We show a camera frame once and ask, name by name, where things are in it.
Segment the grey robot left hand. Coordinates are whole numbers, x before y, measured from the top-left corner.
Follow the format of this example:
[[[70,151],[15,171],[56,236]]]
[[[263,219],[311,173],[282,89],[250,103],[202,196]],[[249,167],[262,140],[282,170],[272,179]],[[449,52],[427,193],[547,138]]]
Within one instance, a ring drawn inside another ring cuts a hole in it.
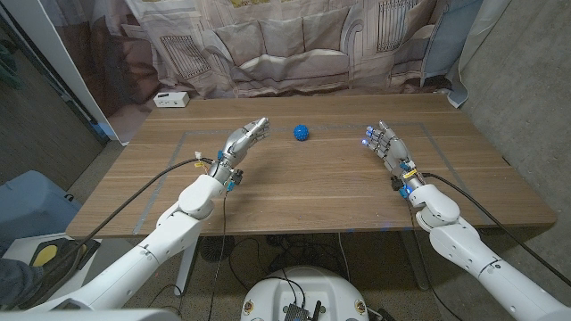
[[[269,119],[254,120],[234,131],[225,142],[208,176],[224,186],[235,175],[236,166],[245,158],[250,147],[264,139],[269,132]]]

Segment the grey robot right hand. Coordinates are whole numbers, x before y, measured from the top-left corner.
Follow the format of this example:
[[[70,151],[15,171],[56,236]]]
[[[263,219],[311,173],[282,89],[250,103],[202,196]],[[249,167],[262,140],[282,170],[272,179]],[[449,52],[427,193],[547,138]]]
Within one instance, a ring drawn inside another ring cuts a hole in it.
[[[391,173],[392,189],[404,199],[425,184],[406,144],[382,120],[377,128],[367,127],[361,142],[383,161]]]

